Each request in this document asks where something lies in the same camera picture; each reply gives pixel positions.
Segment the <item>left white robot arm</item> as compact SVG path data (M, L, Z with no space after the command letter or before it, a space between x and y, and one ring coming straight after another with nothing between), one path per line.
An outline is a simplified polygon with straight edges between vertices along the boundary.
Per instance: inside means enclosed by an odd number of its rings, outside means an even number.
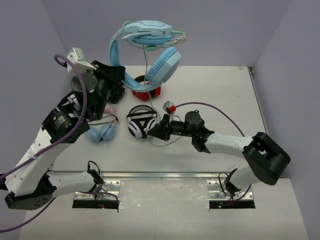
M123 86L124 66L108 66L96 60L91 66L93 70L81 74L87 96L85 114L82 86L74 76L71 91L47 115L13 172L0 176L0 188L9 192L4 199L9 209L37 210L55 197L98 192L105 184L94 169L65 175L50 169L58 156L90 129L89 122L102 119L111 92Z

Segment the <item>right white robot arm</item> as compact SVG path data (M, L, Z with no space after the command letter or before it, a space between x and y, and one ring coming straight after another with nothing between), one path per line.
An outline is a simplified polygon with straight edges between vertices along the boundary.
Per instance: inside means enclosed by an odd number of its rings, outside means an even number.
M198 110L185 114L184 121L165 114L147 131L149 136L168 141L172 135L190 137L200 153L223 154L244 159L247 165L232 170L222 183L230 196L255 183L274 186L291 161L290 156L265 132L254 136L231 136L209 130Z

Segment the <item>light blue headphones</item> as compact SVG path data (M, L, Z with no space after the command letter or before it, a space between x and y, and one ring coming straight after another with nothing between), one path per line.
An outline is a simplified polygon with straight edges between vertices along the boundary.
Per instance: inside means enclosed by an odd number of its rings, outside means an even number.
M135 49L143 51L144 79L150 84L138 83L127 72L123 84L135 92L149 92L166 83L177 70L182 55L176 45L186 42L183 31L158 20L125 21L112 36L108 46L109 63L121 66L118 38Z

